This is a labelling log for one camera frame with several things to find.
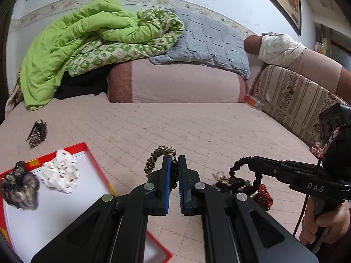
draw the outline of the screw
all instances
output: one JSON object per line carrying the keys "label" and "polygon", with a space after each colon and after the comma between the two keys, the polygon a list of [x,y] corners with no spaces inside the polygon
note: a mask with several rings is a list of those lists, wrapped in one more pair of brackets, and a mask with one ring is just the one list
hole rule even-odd
{"label": "screw", "polygon": [[153,188],[155,188],[155,185],[153,183],[146,183],[144,185],[145,190],[152,190]]}
{"label": "screw", "polygon": [[113,195],[111,195],[111,194],[105,194],[105,195],[102,196],[102,200],[103,200],[104,202],[110,202],[110,201],[113,200]]}
{"label": "screw", "polygon": [[205,189],[206,185],[202,182],[197,182],[197,183],[195,183],[194,187],[198,190],[203,190],[203,189]]}
{"label": "screw", "polygon": [[238,193],[236,195],[236,198],[242,202],[246,201],[247,200],[247,194],[245,193]]}

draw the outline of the green blanket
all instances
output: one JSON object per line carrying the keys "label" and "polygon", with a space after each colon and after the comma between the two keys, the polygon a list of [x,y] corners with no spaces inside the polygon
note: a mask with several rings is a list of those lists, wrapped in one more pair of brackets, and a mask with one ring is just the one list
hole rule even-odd
{"label": "green blanket", "polygon": [[[133,14],[124,10],[119,0],[96,0],[83,6],[51,24],[29,47],[20,73],[25,104],[29,110],[37,110],[50,102],[68,65],[71,73],[77,74],[82,73],[79,67],[88,71],[93,66],[101,66],[97,59],[88,66],[77,64],[81,59],[74,59],[84,54],[90,56],[92,52],[98,56],[96,44],[99,42],[115,42],[121,48],[131,46],[134,50],[136,44],[149,46],[140,50],[142,54],[132,52],[137,59],[145,57],[146,50],[153,55],[165,52],[183,31],[182,20],[167,10],[144,10]],[[118,61],[116,58],[115,62],[131,59],[123,57]]]}

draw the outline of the mattress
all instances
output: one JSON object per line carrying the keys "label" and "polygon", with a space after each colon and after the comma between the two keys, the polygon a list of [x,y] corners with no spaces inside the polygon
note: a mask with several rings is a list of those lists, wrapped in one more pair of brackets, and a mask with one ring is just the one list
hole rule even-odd
{"label": "mattress", "polygon": [[[47,122],[47,140],[29,150],[26,139],[37,119]],[[20,103],[0,126],[0,172],[17,161],[29,161],[57,149],[86,142],[120,195],[147,181],[146,160],[158,146],[185,154],[190,169],[214,184],[212,173],[229,171],[243,156],[316,163],[308,147],[278,122],[244,103],[119,104],[106,94],[53,99],[28,112]],[[161,161],[156,163],[160,168]],[[253,180],[243,167],[237,175]],[[269,213],[292,232],[304,195],[264,176],[274,204]],[[178,188],[172,191],[169,214],[149,217],[148,229],[173,254],[171,262],[205,262],[201,217],[180,213]]]}

